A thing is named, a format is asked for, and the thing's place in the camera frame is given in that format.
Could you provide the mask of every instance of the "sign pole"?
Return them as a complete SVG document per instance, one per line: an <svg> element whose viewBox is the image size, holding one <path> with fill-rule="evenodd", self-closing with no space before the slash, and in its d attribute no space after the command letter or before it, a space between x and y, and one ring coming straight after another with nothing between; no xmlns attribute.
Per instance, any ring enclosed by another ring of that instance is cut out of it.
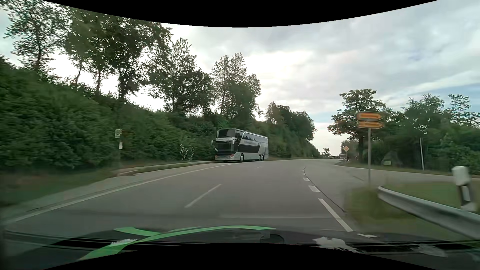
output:
<svg viewBox="0 0 480 270"><path fill-rule="evenodd" d="M372 164L372 143L370 137L372 136L372 129L368 129L368 185L370 185L370 169Z"/></svg>
<svg viewBox="0 0 480 270"><path fill-rule="evenodd" d="M421 155L421 169L422 171L425 170L425 166L423 165L423 149L421 147L421 141L422 141L422 138L420 137L420 155Z"/></svg>
<svg viewBox="0 0 480 270"><path fill-rule="evenodd" d="M116 129L115 130L115 138L119 139L119 144L118 144L118 152L117 152L117 166L120 169L121 168L121 150L123 149L123 135L121 132L121 129Z"/></svg>

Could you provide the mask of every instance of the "grass verge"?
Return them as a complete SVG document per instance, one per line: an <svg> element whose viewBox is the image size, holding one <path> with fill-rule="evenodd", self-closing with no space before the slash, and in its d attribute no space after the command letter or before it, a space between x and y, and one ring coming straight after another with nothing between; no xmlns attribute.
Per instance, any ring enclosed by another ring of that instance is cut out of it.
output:
<svg viewBox="0 0 480 270"><path fill-rule="evenodd" d="M397 191L420 199L460 208L460 195L457 186L449 182L386 184L386 189ZM480 181L472 181L474 199L480 195Z"/></svg>
<svg viewBox="0 0 480 270"><path fill-rule="evenodd" d="M0 207L15 205L115 176L111 169L68 174L2 174L0 176L3 180L0 186Z"/></svg>
<svg viewBox="0 0 480 270"><path fill-rule="evenodd" d="M401 233L449 241L468 240L436 224L397 209L378 198L376 189L359 188L350 193L345 210L363 232Z"/></svg>
<svg viewBox="0 0 480 270"><path fill-rule="evenodd" d="M339 162L336 165L368 169L367 164L357 163L357 162ZM415 172L415 173L424 173L424 174L452 176L451 172L440 172L440 171L430 171L430 170L423 171L423 170L412 169L412 168L399 168L399 167L382 166L382 165L372 165L372 170L394 171L394 172ZM480 178L480 175L472 175L472 178Z"/></svg>

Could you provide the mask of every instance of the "bus windshield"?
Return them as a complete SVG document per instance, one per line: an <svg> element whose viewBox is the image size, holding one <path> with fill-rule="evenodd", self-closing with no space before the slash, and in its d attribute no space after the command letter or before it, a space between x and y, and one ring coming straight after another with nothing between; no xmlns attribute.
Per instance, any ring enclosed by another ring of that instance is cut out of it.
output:
<svg viewBox="0 0 480 270"><path fill-rule="evenodd" d="M231 141L216 142L215 148L217 149L218 152L231 153L233 152L233 143Z"/></svg>
<svg viewBox="0 0 480 270"><path fill-rule="evenodd" d="M227 138L227 137L235 137L235 129L230 128L230 129L220 129L218 131L218 137L217 138Z"/></svg>

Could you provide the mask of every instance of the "double-decker bus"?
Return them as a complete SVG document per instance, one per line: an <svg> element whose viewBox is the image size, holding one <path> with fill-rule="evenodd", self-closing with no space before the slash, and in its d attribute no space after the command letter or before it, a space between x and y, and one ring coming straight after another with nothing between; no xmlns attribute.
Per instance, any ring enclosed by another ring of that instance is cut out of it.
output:
<svg viewBox="0 0 480 270"><path fill-rule="evenodd" d="M219 129L216 132L215 160L258 160L268 159L268 138L237 128Z"/></svg>

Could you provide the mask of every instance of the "signpost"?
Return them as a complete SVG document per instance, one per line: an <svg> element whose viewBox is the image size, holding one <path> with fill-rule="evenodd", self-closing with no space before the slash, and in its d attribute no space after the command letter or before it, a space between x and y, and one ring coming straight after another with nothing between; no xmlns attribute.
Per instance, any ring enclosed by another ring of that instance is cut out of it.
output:
<svg viewBox="0 0 480 270"><path fill-rule="evenodd" d="M384 123L380 121L381 119L383 119L383 115L377 111L361 111L357 113L357 127L368 128L368 185L370 185L371 182L372 129L379 129L384 126Z"/></svg>
<svg viewBox="0 0 480 270"><path fill-rule="evenodd" d="M123 149L123 142L121 138L121 129L115 130L115 138L119 138L119 150L118 150L118 167L121 168L121 150Z"/></svg>
<svg viewBox="0 0 480 270"><path fill-rule="evenodd" d="M345 147L343 147L342 149L345 151L345 159L348 161L347 151L350 150L350 148L348 148L348 146L345 145Z"/></svg>

